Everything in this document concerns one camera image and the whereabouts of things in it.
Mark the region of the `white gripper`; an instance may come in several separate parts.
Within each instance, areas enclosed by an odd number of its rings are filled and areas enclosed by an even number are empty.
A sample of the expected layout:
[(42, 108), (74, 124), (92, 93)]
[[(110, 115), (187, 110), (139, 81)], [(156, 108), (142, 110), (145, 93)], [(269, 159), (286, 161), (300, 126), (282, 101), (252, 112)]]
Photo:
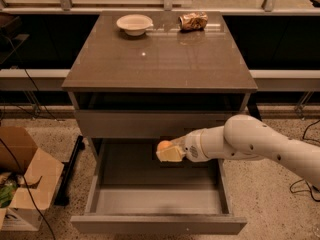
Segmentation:
[(160, 147), (156, 155), (161, 162), (181, 162), (185, 154), (181, 148), (184, 148), (186, 158), (192, 162), (203, 162), (204, 155), (201, 149), (201, 130), (190, 132), (186, 136), (171, 140), (175, 146)]

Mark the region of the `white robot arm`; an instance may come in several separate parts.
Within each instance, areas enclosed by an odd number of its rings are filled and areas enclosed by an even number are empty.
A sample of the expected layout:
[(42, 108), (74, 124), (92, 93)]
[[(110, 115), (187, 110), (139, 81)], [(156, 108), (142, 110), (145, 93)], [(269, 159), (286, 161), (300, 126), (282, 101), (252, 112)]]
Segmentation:
[(212, 159), (270, 159), (320, 188), (320, 147), (290, 139), (249, 115), (230, 117), (223, 126), (203, 128), (161, 141), (156, 155), (161, 162)]

